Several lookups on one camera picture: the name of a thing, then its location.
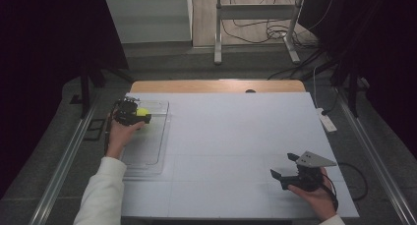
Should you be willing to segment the clear plastic tray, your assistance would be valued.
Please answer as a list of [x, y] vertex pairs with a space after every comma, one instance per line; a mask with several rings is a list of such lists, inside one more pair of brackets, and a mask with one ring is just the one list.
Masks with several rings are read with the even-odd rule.
[[163, 170], [170, 116], [169, 102], [136, 99], [138, 108], [146, 108], [151, 120], [135, 131], [124, 147], [121, 160], [127, 165], [126, 178], [137, 179], [160, 174]]

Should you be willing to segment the white cabinet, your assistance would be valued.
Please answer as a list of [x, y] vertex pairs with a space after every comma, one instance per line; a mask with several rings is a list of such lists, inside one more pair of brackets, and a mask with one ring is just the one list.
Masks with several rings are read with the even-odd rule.
[[122, 43], [192, 40], [190, 0], [106, 0]]

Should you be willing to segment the white power strip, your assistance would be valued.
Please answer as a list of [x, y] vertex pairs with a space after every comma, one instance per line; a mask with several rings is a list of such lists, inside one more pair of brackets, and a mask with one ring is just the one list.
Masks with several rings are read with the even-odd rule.
[[330, 119], [330, 117], [325, 113], [325, 110], [323, 108], [318, 108], [317, 114], [326, 132], [334, 133], [337, 131], [337, 127]]

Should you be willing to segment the person's right hand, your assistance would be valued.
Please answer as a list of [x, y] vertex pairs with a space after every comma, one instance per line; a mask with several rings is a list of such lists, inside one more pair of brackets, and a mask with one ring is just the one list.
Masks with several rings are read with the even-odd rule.
[[328, 193], [328, 191], [332, 190], [332, 186], [328, 179], [327, 170], [325, 168], [321, 168], [321, 172], [324, 179], [324, 186], [322, 188], [319, 188], [313, 192], [306, 192], [293, 185], [290, 185], [288, 190], [306, 201], [311, 206], [320, 222], [323, 223], [333, 218], [337, 212], [334, 209], [331, 195]]

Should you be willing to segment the white board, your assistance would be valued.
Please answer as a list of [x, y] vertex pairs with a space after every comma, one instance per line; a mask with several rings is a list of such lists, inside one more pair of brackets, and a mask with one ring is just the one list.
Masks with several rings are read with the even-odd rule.
[[161, 173], [125, 182], [123, 216], [313, 217], [308, 203], [270, 174], [296, 174], [289, 153], [334, 158], [309, 93], [142, 93], [139, 98], [168, 101], [170, 129]]

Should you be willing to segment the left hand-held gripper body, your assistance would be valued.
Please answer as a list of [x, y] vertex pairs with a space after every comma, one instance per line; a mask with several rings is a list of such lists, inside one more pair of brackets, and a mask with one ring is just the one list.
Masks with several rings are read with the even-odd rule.
[[116, 102], [116, 109], [114, 112], [114, 120], [124, 126], [132, 126], [131, 118], [136, 115], [136, 110], [132, 109], [129, 101], [136, 101], [135, 98], [125, 97], [123, 100]]

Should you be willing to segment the person's left hand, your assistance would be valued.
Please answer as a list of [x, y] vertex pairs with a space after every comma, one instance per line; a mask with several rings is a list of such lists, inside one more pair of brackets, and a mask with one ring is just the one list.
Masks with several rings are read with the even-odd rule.
[[105, 156], [118, 159], [124, 146], [131, 140], [133, 133], [142, 128], [145, 124], [145, 122], [138, 122], [131, 126], [124, 126], [117, 121], [112, 120]]

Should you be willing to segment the black stand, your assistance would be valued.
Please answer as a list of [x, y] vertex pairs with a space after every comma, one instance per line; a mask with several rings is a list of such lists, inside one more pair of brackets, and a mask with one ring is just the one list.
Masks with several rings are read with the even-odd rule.
[[106, 81], [102, 73], [102, 70], [106, 70], [111, 74], [127, 81], [129, 84], [133, 84], [135, 79], [124, 72], [112, 67], [103, 61], [94, 59], [90, 62], [83, 62], [80, 67], [80, 78], [81, 78], [81, 94], [82, 94], [82, 114], [81, 118], [84, 119], [90, 110], [89, 101], [89, 82], [96, 87], [105, 87]]
[[338, 67], [333, 72], [330, 83], [332, 86], [342, 86], [345, 81], [348, 81], [347, 88], [347, 106], [355, 118], [357, 113], [357, 91], [358, 91], [359, 69], [354, 61], [341, 60]]

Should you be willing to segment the wooden table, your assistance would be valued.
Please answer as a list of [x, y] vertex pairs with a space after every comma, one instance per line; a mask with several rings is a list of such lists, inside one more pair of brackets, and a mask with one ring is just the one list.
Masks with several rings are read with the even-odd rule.
[[138, 81], [132, 93], [243, 93], [254, 92], [305, 92], [300, 81], [263, 80], [184, 80], [184, 81]]

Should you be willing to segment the black floor frame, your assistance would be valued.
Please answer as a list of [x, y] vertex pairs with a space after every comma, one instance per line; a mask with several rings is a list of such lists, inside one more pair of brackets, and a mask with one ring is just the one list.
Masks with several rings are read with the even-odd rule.
[[98, 141], [104, 129], [104, 119], [92, 119], [84, 135], [85, 141]]

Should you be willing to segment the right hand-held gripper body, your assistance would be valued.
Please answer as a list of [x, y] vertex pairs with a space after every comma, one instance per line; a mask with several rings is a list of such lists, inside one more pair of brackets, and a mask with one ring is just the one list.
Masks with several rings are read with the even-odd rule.
[[310, 151], [305, 151], [294, 163], [298, 169], [297, 175], [281, 178], [280, 183], [284, 190], [287, 190], [289, 185], [293, 185], [303, 191], [313, 192], [317, 190], [324, 181], [321, 168], [336, 166], [334, 161]]

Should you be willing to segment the grey metal stand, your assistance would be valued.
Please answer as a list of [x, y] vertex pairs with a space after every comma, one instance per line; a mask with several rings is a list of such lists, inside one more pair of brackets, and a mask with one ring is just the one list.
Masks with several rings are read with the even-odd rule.
[[222, 62], [221, 22], [223, 20], [289, 20], [289, 28], [282, 38], [288, 54], [294, 64], [300, 64], [300, 58], [295, 50], [292, 35], [298, 22], [303, 0], [295, 0], [293, 5], [222, 5], [216, 0], [216, 32], [214, 42], [214, 64]]

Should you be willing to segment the aluminium floor rail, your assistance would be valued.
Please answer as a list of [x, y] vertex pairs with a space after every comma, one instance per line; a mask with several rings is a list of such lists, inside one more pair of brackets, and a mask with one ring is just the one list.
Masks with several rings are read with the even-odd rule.
[[399, 188], [399, 185], [392, 177], [387, 167], [384, 165], [383, 160], [378, 154], [374, 143], [368, 135], [364, 125], [362, 124], [359, 117], [355, 117], [353, 112], [350, 110], [346, 95], [339, 90], [335, 90], [339, 96], [339, 103], [343, 112], [356, 135], [356, 138], [360, 142], [367, 158], [370, 161], [379, 181], [384, 188], [387, 197], [392, 204], [399, 220], [402, 225], [417, 225], [417, 215], [411, 210], [405, 195]]
[[100, 96], [97, 95], [90, 109], [85, 117], [79, 121], [79, 124], [69, 140], [66, 149], [64, 150], [52, 177], [37, 204], [36, 209], [30, 219], [29, 225], [45, 225], [48, 217], [52, 211], [56, 199], [64, 185], [68, 172], [72, 166], [72, 163], [77, 155], [78, 149], [83, 141], [84, 135], [88, 129], [89, 123], [96, 111], [97, 103]]

